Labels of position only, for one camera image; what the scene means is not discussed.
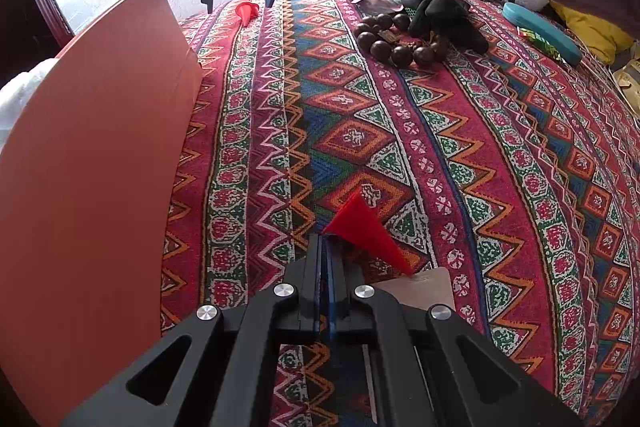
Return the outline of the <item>brown kraft snack bag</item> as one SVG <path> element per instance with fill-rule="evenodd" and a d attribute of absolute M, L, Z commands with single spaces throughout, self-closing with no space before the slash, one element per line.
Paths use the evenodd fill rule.
<path fill-rule="evenodd" d="M 618 90 L 636 114 L 640 116 L 640 51 L 636 41 L 630 48 L 630 59 L 620 69 L 614 72 L 613 77 Z"/>

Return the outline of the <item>dark blue wet wipe packet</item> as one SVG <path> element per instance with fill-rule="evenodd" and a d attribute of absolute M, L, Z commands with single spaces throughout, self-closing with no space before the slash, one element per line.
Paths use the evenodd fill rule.
<path fill-rule="evenodd" d="M 363 16 L 390 14 L 394 16 L 404 10 L 401 0 L 352 0 Z"/>

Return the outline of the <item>white plush rabbit toy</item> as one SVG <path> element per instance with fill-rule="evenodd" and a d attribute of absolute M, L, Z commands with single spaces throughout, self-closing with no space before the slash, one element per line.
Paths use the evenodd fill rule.
<path fill-rule="evenodd" d="M 6 144 L 17 119 L 51 69 L 57 58 L 48 58 L 28 72 L 21 72 L 11 79 L 0 91 L 0 150 Z"/>

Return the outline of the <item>teal glasses case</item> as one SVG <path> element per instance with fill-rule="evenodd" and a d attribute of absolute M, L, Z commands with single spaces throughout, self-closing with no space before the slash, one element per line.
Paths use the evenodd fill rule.
<path fill-rule="evenodd" d="M 531 30 L 540 35 L 559 52 L 560 57 L 567 64 L 577 66 L 582 60 L 582 52 L 574 41 L 537 13 L 529 11 L 519 4 L 506 2 L 502 8 L 502 15 L 514 26 Z"/>

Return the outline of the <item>black knitted glove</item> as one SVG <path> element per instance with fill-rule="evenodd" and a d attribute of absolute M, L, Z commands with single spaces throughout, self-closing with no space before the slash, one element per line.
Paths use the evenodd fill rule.
<path fill-rule="evenodd" d="M 414 38 L 429 37 L 434 31 L 460 49 L 477 54 L 488 51 L 486 38 L 469 19 L 469 5 L 462 0 L 401 0 L 413 16 L 408 34 Z"/>

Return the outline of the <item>green pea snack packet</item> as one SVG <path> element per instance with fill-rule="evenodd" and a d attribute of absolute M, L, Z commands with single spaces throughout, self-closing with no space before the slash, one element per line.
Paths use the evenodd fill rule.
<path fill-rule="evenodd" d="M 535 48 L 542 55 L 550 58 L 553 62 L 560 65 L 566 65 L 566 61 L 555 46 L 547 41 L 544 37 L 537 34 L 536 31 L 524 27 L 518 27 L 518 35 L 528 44 Z"/>

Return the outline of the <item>yellow cushion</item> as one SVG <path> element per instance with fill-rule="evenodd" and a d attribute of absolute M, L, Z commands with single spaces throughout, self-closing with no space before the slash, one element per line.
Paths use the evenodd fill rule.
<path fill-rule="evenodd" d="M 550 5 L 567 28 L 606 65 L 613 65 L 616 56 L 629 51 L 634 44 L 634 38 L 603 18 L 578 12 L 553 0 Z"/>

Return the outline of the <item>patterned ethnic tablecloth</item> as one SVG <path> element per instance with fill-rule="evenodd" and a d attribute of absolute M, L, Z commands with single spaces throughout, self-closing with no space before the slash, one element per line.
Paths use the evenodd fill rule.
<path fill-rule="evenodd" d="M 592 57 L 565 68 L 497 5 L 487 53 L 427 69 L 363 55 L 349 0 L 184 20 L 205 76 L 178 161 L 160 327 L 280 281 L 360 193 L 413 268 L 587 425 L 639 373 L 639 126 Z"/>

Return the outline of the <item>beige adhesive bandage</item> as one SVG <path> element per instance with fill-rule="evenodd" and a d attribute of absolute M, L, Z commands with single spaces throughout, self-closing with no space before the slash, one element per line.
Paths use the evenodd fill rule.
<path fill-rule="evenodd" d="M 435 305 L 446 305 L 456 309 L 450 275 L 443 267 L 425 270 L 411 277 L 374 283 L 373 286 L 387 291 L 405 306 L 428 310 Z"/>

